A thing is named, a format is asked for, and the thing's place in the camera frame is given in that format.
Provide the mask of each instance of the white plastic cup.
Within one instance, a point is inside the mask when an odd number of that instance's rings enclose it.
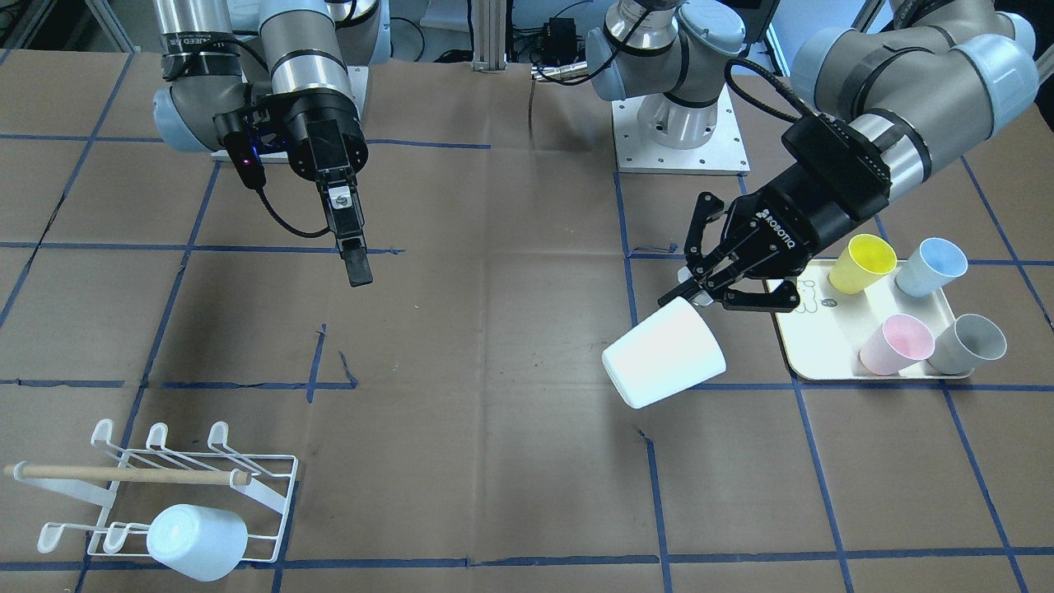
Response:
[[[901,265],[897,285],[912,296],[925,296],[967,273],[965,254],[946,238],[931,236],[923,240]]]
[[[230,511],[175,505],[147,532],[147,551],[158,562],[195,580],[223,578],[241,561],[249,531]]]
[[[984,316],[967,314],[937,338],[930,364],[944,375],[964,375],[1007,354],[1007,337]]]
[[[918,319],[897,314],[882,322],[860,349],[860,362],[875,375],[893,375],[933,355],[933,333]]]
[[[721,347],[678,296],[604,350],[604,370],[629,408],[641,409],[721,375]]]

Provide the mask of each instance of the metal mounting plate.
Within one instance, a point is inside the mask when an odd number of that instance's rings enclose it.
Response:
[[[714,133],[709,141],[697,149],[670,149],[648,140],[637,123],[637,111],[642,102],[644,97],[611,103],[620,172],[738,175],[750,170],[727,87],[718,98],[718,122]]]

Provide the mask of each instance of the cup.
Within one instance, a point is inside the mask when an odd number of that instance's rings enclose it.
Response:
[[[601,355],[629,408],[641,409],[721,375],[721,347],[695,308],[678,296]]]
[[[882,237],[858,234],[850,239],[827,279],[840,292],[856,294],[897,266],[897,253]]]
[[[1007,354],[1007,337],[992,320],[967,314],[937,338],[930,364],[944,375],[965,375]]]
[[[931,236],[912,253],[894,278],[912,296],[925,296],[967,273],[965,254],[946,238]]]
[[[860,349],[860,362],[875,375],[893,375],[933,355],[933,333],[918,319],[897,314],[882,322]]]
[[[175,505],[161,511],[147,532],[151,557],[203,582],[233,571],[248,543],[249,531],[241,517],[194,505]]]

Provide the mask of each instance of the white cup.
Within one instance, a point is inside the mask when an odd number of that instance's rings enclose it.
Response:
[[[967,314],[937,338],[930,364],[944,375],[963,375],[1007,354],[1007,337],[984,316]]]
[[[695,308],[678,296],[601,356],[629,408],[641,409],[721,375],[721,347]]]
[[[896,275],[897,285],[912,296],[925,296],[967,273],[965,254],[946,238],[931,236],[904,261]]]
[[[230,511],[175,505],[161,511],[147,532],[152,558],[195,580],[223,578],[241,561],[249,531]]]

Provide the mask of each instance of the gray cup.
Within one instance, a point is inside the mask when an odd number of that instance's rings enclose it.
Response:
[[[937,338],[930,364],[944,375],[964,375],[1007,354],[1007,337],[983,316],[967,314]]]

